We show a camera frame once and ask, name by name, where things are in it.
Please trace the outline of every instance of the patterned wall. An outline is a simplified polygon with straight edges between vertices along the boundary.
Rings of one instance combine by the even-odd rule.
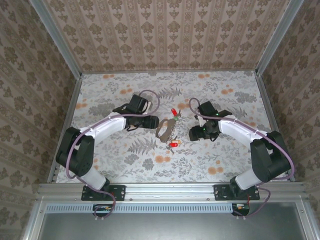
[[[320,218],[320,1],[305,0],[263,73],[272,108]]]
[[[83,72],[254,69],[289,0],[45,0]]]
[[[75,80],[27,0],[0,1],[0,239],[18,239],[46,182]]]

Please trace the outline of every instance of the red key tag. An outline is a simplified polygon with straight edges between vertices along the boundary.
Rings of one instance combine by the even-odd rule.
[[[171,142],[171,143],[169,143],[169,145],[170,145],[172,148],[178,147],[178,143],[176,143],[176,142]]]
[[[178,115],[177,111],[174,108],[171,109],[171,112],[173,113],[173,116],[177,116]]]

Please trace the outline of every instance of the aluminum frame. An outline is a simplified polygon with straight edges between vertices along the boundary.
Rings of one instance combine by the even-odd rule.
[[[60,146],[66,130],[71,126],[72,118],[74,117],[78,97],[79,97],[80,90],[81,90],[81,85],[82,85],[82,79],[76,81],[74,89],[73,89],[72,97],[70,100],[70,104],[69,104],[68,110],[65,115],[65,120],[64,120],[64,123],[62,126],[62,130],[61,130],[61,134],[60,134],[57,146]],[[59,170],[60,165],[56,162],[57,153],[58,153],[58,147],[56,148],[55,153],[54,153],[54,159],[52,161],[50,172],[49,172],[49,175],[48,175],[48,178],[46,181],[47,183],[52,183],[54,181],[54,176],[56,174],[56,171]]]
[[[261,76],[266,70],[271,58],[275,54],[279,44],[284,38],[288,28],[290,27],[303,3],[304,0],[291,0],[289,2],[255,68],[259,76]]]
[[[259,92],[262,98],[262,102],[264,105],[266,116],[268,117],[271,130],[279,132],[278,124],[276,121],[276,117],[274,115],[274,111],[272,110],[272,106],[268,97],[268,93],[261,75],[258,75],[256,72],[254,73],[256,84],[258,85]],[[290,178],[292,182],[295,181],[295,177],[292,176]]]
[[[206,183],[113,183],[113,185],[126,185],[124,205],[132,204],[220,204],[234,203],[235,201],[216,201],[214,185],[227,184],[226,182]],[[271,203],[295,203],[299,212],[304,234],[307,240],[319,239],[319,228],[315,221],[312,209],[308,203],[308,195],[302,182],[272,181],[263,185],[271,191]],[[43,225],[48,204],[84,204],[99,203],[111,204],[111,201],[81,201],[82,183],[45,183],[38,189],[29,223],[23,240],[37,240]],[[267,193],[259,191],[260,200],[253,203],[262,203]]]
[[[70,50],[68,44],[66,43],[65,39],[63,38],[63,34],[57,28],[55,21],[50,15],[50,12],[46,8],[46,5],[41,0],[30,0],[32,6],[34,7],[36,13],[39,15],[45,29],[49,32],[52,40],[54,41],[55,45],[59,49],[61,55],[63,56],[66,64],[69,66],[72,74],[74,75],[75,79],[78,81],[81,78],[81,68],[77,63],[72,51]]]

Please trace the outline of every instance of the floral tablecloth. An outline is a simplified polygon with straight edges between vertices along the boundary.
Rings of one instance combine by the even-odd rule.
[[[72,120],[75,128],[97,122],[144,89],[159,94],[160,121],[173,117],[172,108],[181,110],[172,132],[181,141],[174,154],[155,137],[155,129],[123,130],[96,145],[94,167],[113,183],[227,182],[251,166],[250,151],[227,135],[220,134],[215,142],[189,140],[189,129],[198,124],[188,108],[192,97],[201,103],[211,101],[218,111],[229,110],[249,125],[270,131],[253,71],[90,74],[82,81]],[[142,96],[155,108],[155,96]],[[75,181],[67,179],[60,167],[56,182]]]

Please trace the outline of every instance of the cable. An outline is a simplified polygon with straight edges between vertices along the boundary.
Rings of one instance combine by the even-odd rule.
[[[76,175],[73,175],[73,176],[70,175],[69,165],[70,165],[71,156],[72,156],[72,153],[73,153],[73,151],[74,151],[74,149],[75,149],[75,146],[77,145],[77,143],[79,142],[79,140],[81,139],[81,137],[82,137],[83,135],[85,135],[87,132],[93,130],[94,128],[100,126],[101,124],[104,124],[105,122],[110,121],[111,119],[116,119],[116,118],[119,118],[119,117],[121,117],[121,118],[123,118],[123,117],[141,117],[141,118],[144,118],[144,117],[146,117],[146,116],[150,116],[150,115],[154,114],[154,113],[159,109],[159,107],[160,107],[160,97],[159,97],[159,95],[158,95],[155,91],[146,89],[146,90],[141,91],[141,92],[139,93],[139,96],[140,96],[142,93],[144,93],[144,92],[153,93],[153,94],[156,96],[157,100],[158,100],[157,106],[156,106],[156,108],[155,108],[153,111],[151,111],[151,112],[149,112],[149,113],[147,113],[147,114],[144,114],[144,115],[140,115],[140,114],[117,114],[117,115],[113,115],[113,116],[107,116],[107,117],[103,118],[102,120],[98,121],[96,124],[94,124],[94,125],[92,125],[92,126],[89,126],[88,129],[84,130],[82,133],[79,134],[79,136],[76,137],[76,139],[74,140],[73,144],[71,145],[71,148],[70,148],[70,151],[69,151],[67,160],[66,160],[66,164],[65,164],[66,176],[67,176],[69,179],[74,179],[74,178],[76,177]],[[106,195],[112,197],[112,200],[113,200],[112,208],[111,208],[110,212],[105,216],[105,217],[108,217],[108,216],[112,213],[112,211],[115,209],[115,207],[116,207],[116,199],[115,199],[115,197],[114,197],[112,194],[110,194],[109,192],[101,191],[101,190],[99,190],[99,189],[95,189],[94,187],[92,187],[92,186],[90,186],[88,183],[86,183],[84,180],[82,180],[80,177],[77,177],[77,179],[78,179],[79,181],[81,181],[83,184],[85,184],[86,186],[88,186],[88,187],[89,187],[90,189],[92,189],[93,191],[95,191],[95,192],[97,192],[97,193],[101,193],[101,194],[106,194]]]
[[[246,129],[252,131],[253,133],[256,133],[257,135],[259,135],[260,137],[266,139],[269,143],[271,143],[273,146],[275,146],[285,157],[286,159],[288,160],[289,164],[290,164],[290,167],[291,167],[291,173],[288,175],[288,176],[284,176],[284,177],[276,177],[274,178],[273,180],[287,180],[287,179],[290,179],[291,177],[294,176],[294,173],[295,173],[295,165],[291,159],[291,157],[289,156],[289,154],[282,148],[280,147],[277,143],[275,143],[274,141],[272,141],[270,138],[268,138],[267,136],[263,135],[261,132],[259,132],[257,129],[254,129],[248,125],[246,125],[245,123],[239,121],[239,120],[235,120],[234,118],[229,118],[229,117],[218,117],[218,116],[204,116],[204,115],[201,115],[200,113],[196,112],[195,110],[192,109],[191,107],[191,101],[192,100],[196,100],[198,105],[200,105],[200,102],[198,99],[196,99],[195,97],[192,97],[190,98],[189,100],[189,108],[190,110],[196,114],[197,116],[200,116],[202,118],[205,118],[205,119],[213,119],[213,120],[226,120],[226,121],[230,121],[230,122],[235,122],[243,127],[245,127]]]
[[[93,215],[95,216],[95,220],[98,219],[97,210],[98,210],[98,209],[103,209],[103,208],[106,208],[106,207],[108,207],[108,206],[97,206],[97,207],[94,209]],[[103,216],[103,217],[101,217],[101,219],[103,220],[104,218],[107,218],[107,217],[108,217],[108,214],[105,215],[105,216]]]
[[[249,196],[249,194],[247,194],[248,195],[248,201],[246,202],[246,204],[248,204],[248,206],[250,207],[250,196]]]
[[[230,122],[235,122],[243,127],[245,127],[246,129],[252,131],[253,133],[256,133],[258,134],[259,136],[261,136],[262,138],[266,139],[269,143],[271,143],[273,146],[275,146],[285,157],[286,159],[288,160],[289,164],[290,164],[290,167],[291,167],[291,173],[288,175],[288,176],[284,176],[284,177],[276,177],[274,178],[273,180],[287,180],[287,179],[290,179],[291,177],[294,176],[295,174],[295,165],[291,159],[291,157],[289,156],[289,154],[282,148],[280,147],[276,142],[272,141],[270,138],[268,138],[267,136],[265,136],[264,134],[262,134],[261,132],[259,132],[257,129],[254,129],[250,126],[247,126],[245,123],[239,121],[239,120],[235,120],[233,118],[229,118],[229,117],[218,117],[218,116],[204,116],[204,115],[201,115],[200,113],[196,112],[195,110],[192,109],[191,107],[191,101],[192,100],[195,100],[197,103],[198,103],[198,106],[200,106],[200,101],[195,98],[195,97],[192,97],[190,98],[189,100],[189,108],[190,110],[197,116],[200,116],[202,118],[205,118],[205,119],[213,119],[213,120],[226,120],[226,121],[230,121]],[[234,211],[236,214],[238,214],[239,216],[243,216],[243,218],[245,217],[251,217],[251,216],[254,216],[256,215],[268,202],[268,200],[270,199],[270,196],[271,196],[271,192],[266,189],[266,188],[262,188],[260,187],[262,184],[264,184],[263,182],[258,184],[256,187],[263,190],[263,191],[266,191],[268,192],[268,196],[267,198],[265,199],[265,201],[258,207],[258,209],[256,211],[254,211],[253,213],[247,215],[247,216],[243,216],[241,213],[239,213],[238,211]]]
[[[264,202],[253,212],[253,213],[250,213],[249,215],[247,216],[243,216],[240,212],[238,211],[235,211],[233,210],[234,213],[238,214],[239,216],[242,216],[243,218],[248,218],[248,217],[252,217],[254,215],[256,215],[266,204],[267,202],[269,201],[270,197],[271,197],[271,192],[269,189],[266,189],[266,188],[263,188],[263,187],[259,187],[257,186],[259,189],[263,190],[263,191],[266,191],[268,192],[268,196],[266,197],[266,199],[264,200]]]

